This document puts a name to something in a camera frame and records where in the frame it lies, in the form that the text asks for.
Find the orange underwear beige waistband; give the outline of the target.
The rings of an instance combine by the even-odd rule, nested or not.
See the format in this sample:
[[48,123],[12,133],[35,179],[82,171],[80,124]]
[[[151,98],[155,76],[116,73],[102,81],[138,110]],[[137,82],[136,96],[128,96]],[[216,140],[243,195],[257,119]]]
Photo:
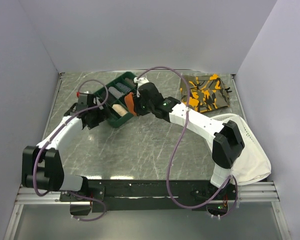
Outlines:
[[124,97],[124,102],[128,111],[134,116],[137,116],[137,113],[135,112],[134,94],[132,92]]

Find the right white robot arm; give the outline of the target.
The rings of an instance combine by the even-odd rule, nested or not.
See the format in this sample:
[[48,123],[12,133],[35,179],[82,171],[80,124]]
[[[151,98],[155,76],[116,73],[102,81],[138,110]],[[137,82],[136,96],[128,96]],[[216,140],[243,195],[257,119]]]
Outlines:
[[231,174],[231,168],[245,148],[238,125],[229,120],[222,122],[207,117],[173,97],[164,98],[154,83],[146,78],[134,78],[137,87],[133,96],[134,111],[143,116],[152,113],[158,119],[186,128],[212,144],[214,170],[210,179],[209,194],[221,199],[227,192],[223,184]]

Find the green divided organizer tray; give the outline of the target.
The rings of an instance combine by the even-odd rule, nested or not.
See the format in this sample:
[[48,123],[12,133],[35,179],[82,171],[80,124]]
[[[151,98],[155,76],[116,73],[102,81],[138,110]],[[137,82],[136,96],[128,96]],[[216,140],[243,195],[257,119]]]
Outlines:
[[126,106],[125,97],[130,93],[137,93],[137,87],[133,82],[135,77],[134,73],[126,71],[106,84],[108,98],[104,107],[109,110],[107,122],[113,128],[121,127],[134,117]]

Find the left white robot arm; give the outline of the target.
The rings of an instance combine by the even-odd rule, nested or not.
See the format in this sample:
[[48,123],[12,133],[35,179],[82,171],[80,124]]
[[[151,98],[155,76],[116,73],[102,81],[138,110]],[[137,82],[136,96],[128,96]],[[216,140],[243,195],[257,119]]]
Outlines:
[[79,93],[74,103],[63,115],[59,125],[35,146],[22,152],[21,184],[32,188],[43,197],[48,192],[67,191],[78,201],[90,194],[88,179],[64,172],[62,156],[67,145],[84,128],[93,129],[110,117],[107,97],[92,93]]

